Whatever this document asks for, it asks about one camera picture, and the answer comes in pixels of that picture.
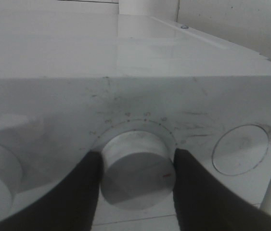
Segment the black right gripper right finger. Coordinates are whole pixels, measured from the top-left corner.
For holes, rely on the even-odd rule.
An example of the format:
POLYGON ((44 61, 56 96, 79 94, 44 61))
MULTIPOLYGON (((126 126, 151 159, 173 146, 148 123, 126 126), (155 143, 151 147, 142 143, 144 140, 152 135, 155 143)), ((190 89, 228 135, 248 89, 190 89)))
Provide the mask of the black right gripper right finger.
POLYGON ((271 215, 210 174, 187 150, 174 153, 173 201, 182 231, 271 231, 271 215))

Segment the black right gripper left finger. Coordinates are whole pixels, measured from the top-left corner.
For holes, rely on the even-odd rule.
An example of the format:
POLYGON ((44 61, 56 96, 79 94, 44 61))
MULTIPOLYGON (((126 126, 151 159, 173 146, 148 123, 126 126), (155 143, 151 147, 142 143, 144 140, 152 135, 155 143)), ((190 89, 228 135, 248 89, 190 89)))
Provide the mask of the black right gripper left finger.
POLYGON ((101 179, 102 155, 90 151, 43 197, 0 221, 0 231, 90 231, 101 179))

